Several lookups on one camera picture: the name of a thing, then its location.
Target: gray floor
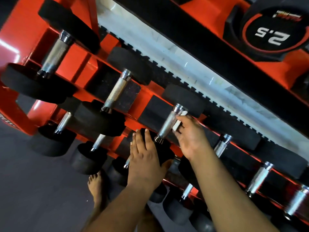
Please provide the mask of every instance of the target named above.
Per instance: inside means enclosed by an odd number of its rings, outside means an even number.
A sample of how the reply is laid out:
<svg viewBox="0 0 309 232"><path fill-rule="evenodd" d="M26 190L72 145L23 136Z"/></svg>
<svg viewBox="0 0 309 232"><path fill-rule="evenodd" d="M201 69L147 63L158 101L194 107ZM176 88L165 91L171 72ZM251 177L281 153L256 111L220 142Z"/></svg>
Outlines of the gray floor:
<svg viewBox="0 0 309 232"><path fill-rule="evenodd" d="M50 158L29 150L28 139L0 120L0 231L80 231L93 202L88 176L76 173L68 163L79 141L65 156ZM195 231L189 221L185 226L173 223L162 204L149 205L165 231Z"/></svg>

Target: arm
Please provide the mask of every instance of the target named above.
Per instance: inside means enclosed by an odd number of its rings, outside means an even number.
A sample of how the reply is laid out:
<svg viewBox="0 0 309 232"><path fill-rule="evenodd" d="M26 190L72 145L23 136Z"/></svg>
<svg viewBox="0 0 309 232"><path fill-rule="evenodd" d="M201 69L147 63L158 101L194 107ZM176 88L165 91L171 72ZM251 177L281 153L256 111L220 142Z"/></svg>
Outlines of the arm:
<svg viewBox="0 0 309 232"><path fill-rule="evenodd" d="M152 192L159 186L171 161L160 167L155 144L149 130L145 131L145 143L137 130L130 146L130 166L127 187L90 224L86 232L134 231Z"/></svg>
<svg viewBox="0 0 309 232"><path fill-rule="evenodd" d="M192 165L217 232L278 232L226 170L200 124L191 117L178 120L182 126L174 133Z"/></svg>

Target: bare foot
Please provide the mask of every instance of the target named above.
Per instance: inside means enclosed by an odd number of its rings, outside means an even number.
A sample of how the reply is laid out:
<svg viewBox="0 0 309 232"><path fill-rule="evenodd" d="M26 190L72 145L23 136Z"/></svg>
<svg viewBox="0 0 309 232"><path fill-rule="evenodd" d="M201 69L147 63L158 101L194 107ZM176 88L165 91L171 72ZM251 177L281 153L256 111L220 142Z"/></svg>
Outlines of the bare foot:
<svg viewBox="0 0 309 232"><path fill-rule="evenodd" d="M89 176L88 188L93 196L95 207L100 207L102 203L102 178L100 171L95 175Z"/></svg>

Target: leg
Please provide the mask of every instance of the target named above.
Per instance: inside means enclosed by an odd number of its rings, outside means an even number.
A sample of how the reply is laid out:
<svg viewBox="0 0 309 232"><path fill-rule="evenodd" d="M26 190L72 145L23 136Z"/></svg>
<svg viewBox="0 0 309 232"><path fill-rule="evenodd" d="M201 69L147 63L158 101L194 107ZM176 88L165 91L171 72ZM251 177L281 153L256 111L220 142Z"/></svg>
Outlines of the leg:
<svg viewBox="0 0 309 232"><path fill-rule="evenodd" d="M88 180L88 188L93 196L94 208L82 231L94 222L106 206L106 197L102 195L102 185L103 181L101 172L98 172L95 175L90 175Z"/></svg>
<svg viewBox="0 0 309 232"><path fill-rule="evenodd" d="M147 204L143 211L143 215L137 224L137 232L164 232Z"/></svg>

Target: person's right arm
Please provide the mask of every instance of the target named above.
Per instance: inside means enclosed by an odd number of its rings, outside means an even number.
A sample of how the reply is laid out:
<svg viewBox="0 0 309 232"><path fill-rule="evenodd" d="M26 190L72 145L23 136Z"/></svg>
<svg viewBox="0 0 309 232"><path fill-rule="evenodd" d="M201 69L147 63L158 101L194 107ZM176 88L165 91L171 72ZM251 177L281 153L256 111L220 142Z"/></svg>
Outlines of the person's right arm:
<svg viewBox="0 0 309 232"><path fill-rule="evenodd" d="M201 125L192 117L174 132L190 161L217 232L278 232L253 204L211 148Z"/></svg>

